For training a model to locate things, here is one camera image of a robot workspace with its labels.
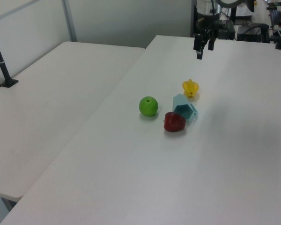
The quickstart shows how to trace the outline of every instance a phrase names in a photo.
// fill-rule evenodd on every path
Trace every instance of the white table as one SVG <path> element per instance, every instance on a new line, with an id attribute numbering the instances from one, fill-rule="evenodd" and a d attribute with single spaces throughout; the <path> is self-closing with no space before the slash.
<path id="1" fill-rule="evenodd" d="M 144 49 L 66 42 L 0 88 L 0 196 L 18 201 Z"/>
<path id="2" fill-rule="evenodd" d="M 192 47 L 157 36 L 2 225 L 281 225 L 281 50 Z M 200 115 L 168 133 L 189 78 Z M 140 115 L 147 95 L 158 117 Z"/>

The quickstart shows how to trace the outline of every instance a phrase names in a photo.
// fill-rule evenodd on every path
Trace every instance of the blue pentagon block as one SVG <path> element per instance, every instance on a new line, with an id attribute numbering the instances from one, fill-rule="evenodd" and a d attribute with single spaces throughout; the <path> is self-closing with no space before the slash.
<path id="1" fill-rule="evenodd" d="M 198 116 L 198 111 L 185 95 L 178 94 L 173 99 L 173 112 L 190 121 Z"/>

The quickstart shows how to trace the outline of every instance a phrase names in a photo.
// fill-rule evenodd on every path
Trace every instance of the black machine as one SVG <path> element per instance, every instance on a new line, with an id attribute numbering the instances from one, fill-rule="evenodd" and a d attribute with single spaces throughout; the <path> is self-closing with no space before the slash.
<path id="1" fill-rule="evenodd" d="M 250 11 L 254 12 L 254 0 L 196 0 L 195 5 L 198 12 L 193 49 L 197 52 L 197 59 L 203 58 L 203 50 L 208 42 L 208 49 L 214 49 L 214 42 L 219 34 L 219 19 L 222 7 L 233 8 L 236 13 L 236 6 L 245 2 Z"/>

